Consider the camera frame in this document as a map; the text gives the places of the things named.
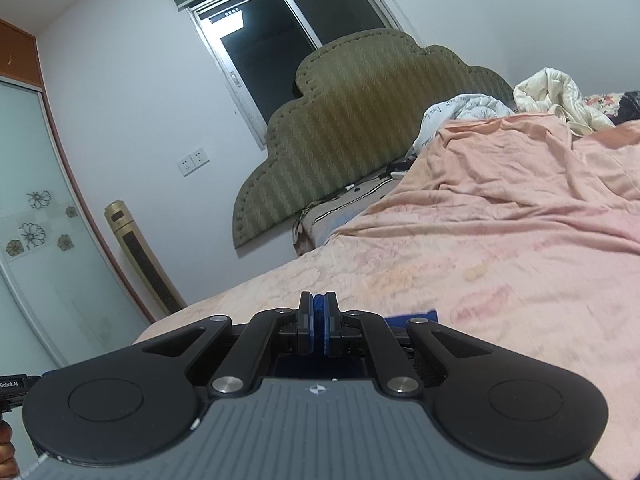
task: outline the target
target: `window pane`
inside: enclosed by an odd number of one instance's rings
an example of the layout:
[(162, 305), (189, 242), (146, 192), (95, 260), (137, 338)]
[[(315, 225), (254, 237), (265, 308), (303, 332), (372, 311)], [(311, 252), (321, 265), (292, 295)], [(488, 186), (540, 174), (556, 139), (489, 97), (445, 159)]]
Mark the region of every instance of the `window pane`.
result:
[(283, 0), (243, 0), (211, 22), (264, 120), (294, 98), (296, 70), (313, 48)]
[(368, 0), (295, 0), (322, 43), (348, 34), (385, 28)]

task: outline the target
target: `white quilt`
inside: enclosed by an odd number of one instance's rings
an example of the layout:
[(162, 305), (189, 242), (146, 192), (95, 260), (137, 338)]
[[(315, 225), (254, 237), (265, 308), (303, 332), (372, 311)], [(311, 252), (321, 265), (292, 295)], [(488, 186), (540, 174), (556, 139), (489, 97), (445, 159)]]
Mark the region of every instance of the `white quilt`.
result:
[(448, 119), (495, 119), (513, 115), (509, 107), (484, 94), (460, 94), (453, 99), (431, 106), (422, 117), (420, 134), (414, 140), (413, 152), (420, 151), (435, 137), (438, 128)]
[(573, 79), (554, 68), (544, 68), (516, 86), (513, 99), (520, 112), (548, 112), (561, 118), (579, 137), (613, 128), (597, 108), (587, 106)]

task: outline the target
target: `window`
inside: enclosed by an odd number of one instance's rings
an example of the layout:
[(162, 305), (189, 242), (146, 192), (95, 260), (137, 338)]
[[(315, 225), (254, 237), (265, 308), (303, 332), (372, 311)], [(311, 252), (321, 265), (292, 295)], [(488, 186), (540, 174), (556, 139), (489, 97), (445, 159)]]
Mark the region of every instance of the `window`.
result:
[(354, 32), (399, 28), (381, 0), (209, 0), (193, 15), (261, 147), (306, 56)]

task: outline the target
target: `flower decal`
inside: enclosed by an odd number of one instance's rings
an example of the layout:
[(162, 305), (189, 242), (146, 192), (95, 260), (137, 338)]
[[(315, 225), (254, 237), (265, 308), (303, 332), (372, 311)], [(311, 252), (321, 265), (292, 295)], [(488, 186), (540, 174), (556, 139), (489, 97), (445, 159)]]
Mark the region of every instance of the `flower decal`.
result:
[(24, 246), (20, 240), (11, 240), (4, 248), (9, 256), (17, 256), (24, 252)]
[(49, 191), (34, 191), (27, 193), (29, 205), (34, 209), (42, 209), (51, 203), (51, 193)]
[(44, 241), (47, 239), (46, 232), (38, 224), (22, 224), (20, 231), (22, 231), (22, 239), (27, 242), (28, 250), (44, 245)]
[(58, 238), (58, 247), (61, 251), (68, 251), (69, 249), (74, 248), (74, 243), (71, 241), (71, 236), (62, 235)]

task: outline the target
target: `window latch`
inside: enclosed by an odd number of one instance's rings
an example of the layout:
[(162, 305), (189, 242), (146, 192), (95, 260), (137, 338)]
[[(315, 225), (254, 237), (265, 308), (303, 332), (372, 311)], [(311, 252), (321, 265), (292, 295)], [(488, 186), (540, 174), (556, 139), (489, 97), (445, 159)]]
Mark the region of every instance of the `window latch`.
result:
[(231, 79), (232, 79), (232, 81), (233, 81), (234, 83), (236, 83), (236, 86), (237, 86), (238, 88), (242, 88), (242, 83), (241, 83), (241, 82), (240, 82), (240, 80), (238, 79), (238, 76), (236, 75), (236, 73), (235, 73), (235, 72), (233, 72), (233, 71), (231, 71), (231, 72), (230, 72), (230, 74), (231, 74)]

